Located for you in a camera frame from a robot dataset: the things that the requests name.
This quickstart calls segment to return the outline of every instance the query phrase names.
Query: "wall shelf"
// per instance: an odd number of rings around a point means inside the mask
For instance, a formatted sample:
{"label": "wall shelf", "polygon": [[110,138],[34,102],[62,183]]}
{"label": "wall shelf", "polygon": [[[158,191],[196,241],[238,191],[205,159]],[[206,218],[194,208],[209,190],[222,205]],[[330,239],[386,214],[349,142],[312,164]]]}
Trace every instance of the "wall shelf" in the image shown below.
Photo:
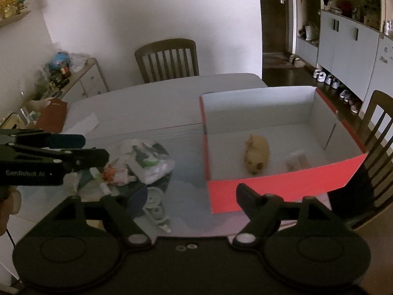
{"label": "wall shelf", "polygon": [[22,12],[21,14],[16,14],[16,15],[13,15],[13,16],[7,18],[7,19],[1,20],[1,21],[0,21],[0,28],[6,26],[6,25],[8,25],[8,24],[11,24],[11,23],[13,23],[13,22],[16,22],[16,21],[19,21],[19,20],[23,19],[23,18],[24,18],[26,15],[28,15],[30,12],[31,12],[31,11]]}

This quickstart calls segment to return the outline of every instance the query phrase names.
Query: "shelf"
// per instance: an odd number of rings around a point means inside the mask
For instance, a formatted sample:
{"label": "shelf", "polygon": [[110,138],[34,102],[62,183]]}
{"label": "shelf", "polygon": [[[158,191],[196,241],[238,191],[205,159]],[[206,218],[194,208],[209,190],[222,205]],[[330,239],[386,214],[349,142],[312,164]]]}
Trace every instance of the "shelf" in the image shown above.
{"label": "shelf", "polygon": [[341,15],[341,14],[338,14],[338,13],[335,13],[335,12],[332,12],[332,11],[328,11],[328,10],[321,10],[321,11],[322,11],[322,12],[327,12],[327,13],[330,13],[330,14],[334,14],[334,15],[336,15],[336,16],[343,17],[344,19],[348,19],[348,20],[351,20],[352,22],[355,22],[355,23],[357,23],[357,24],[361,24],[361,25],[363,25],[364,27],[367,27],[367,28],[369,28],[369,29],[371,29],[371,30],[373,30],[373,31],[375,31],[375,32],[379,32],[379,30],[377,30],[376,28],[370,27],[369,25],[366,25],[366,24],[364,24],[364,23],[362,23],[362,22],[353,20],[353,19],[351,19],[350,17],[346,17],[346,16],[343,16],[343,15]]}
{"label": "shelf", "polygon": [[1,20],[0,21],[0,28],[6,26],[8,24],[11,24],[13,22],[16,22],[16,21],[19,21],[19,20],[23,19],[30,12],[31,11],[22,12],[21,14],[12,15],[11,17],[8,17],[7,19]]}

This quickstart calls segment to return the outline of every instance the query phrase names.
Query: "white sneaker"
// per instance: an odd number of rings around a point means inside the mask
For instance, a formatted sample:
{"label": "white sneaker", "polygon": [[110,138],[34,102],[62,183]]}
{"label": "white sneaker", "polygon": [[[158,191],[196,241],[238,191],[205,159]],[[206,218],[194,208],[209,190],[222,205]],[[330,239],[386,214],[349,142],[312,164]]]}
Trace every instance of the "white sneaker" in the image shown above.
{"label": "white sneaker", "polygon": [[343,92],[340,93],[340,98],[345,98],[346,96],[349,95],[349,91],[347,89],[343,90]]}
{"label": "white sneaker", "polygon": [[318,75],[321,73],[322,71],[321,70],[319,70],[319,69],[316,69],[315,71],[314,71],[314,74],[313,74],[313,78],[317,78],[318,77]]}
{"label": "white sneaker", "polygon": [[334,79],[335,77],[333,76],[333,74],[329,74],[325,80],[325,83],[330,85]]}
{"label": "white sneaker", "polygon": [[332,88],[338,89],[338,87],[340,86],[340,84],[341,84],[341,82],[340,82],[337,78],[334,78],[334,79],[333,79],[333,83],[332,83]]}
{"label": "white sneaker", "polygon": [[319,73],[319,75],[318,75],[318,82],[325,82],[325,79],[326,79],[326,73],[325,72],[321,72],[321,73]]}

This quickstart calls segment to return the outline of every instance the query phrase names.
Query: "white cardboard box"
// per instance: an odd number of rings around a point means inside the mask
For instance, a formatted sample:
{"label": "white cardboard box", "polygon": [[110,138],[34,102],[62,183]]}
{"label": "white cardboard box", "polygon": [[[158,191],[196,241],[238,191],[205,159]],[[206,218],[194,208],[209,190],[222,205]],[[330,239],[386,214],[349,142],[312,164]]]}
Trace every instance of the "white cardboard box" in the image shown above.
{"label": "white cardboard box", "polygon": [[[286,86],[204,94],[205,174],[213,213],[238,211],[236,187],[286,201],[344,187],[367,156],[346,122],[318,88]],[[264,136],[270,160],[252,176],[243,164],[250,134]],[[289,172],[286,161],[301,151],[311,168]]]}

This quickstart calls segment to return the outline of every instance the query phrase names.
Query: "toy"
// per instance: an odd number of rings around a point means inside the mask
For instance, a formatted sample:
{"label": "toy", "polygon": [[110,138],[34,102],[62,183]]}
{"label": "toy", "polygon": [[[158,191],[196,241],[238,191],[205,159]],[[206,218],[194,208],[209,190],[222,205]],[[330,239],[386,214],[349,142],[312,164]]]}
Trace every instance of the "toy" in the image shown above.
{"label": "toy", "polygon": [[270,157],[268,141],[260,135],[250,135],[246,142],[244,165],[252,175],[257,175],[266,166]]}

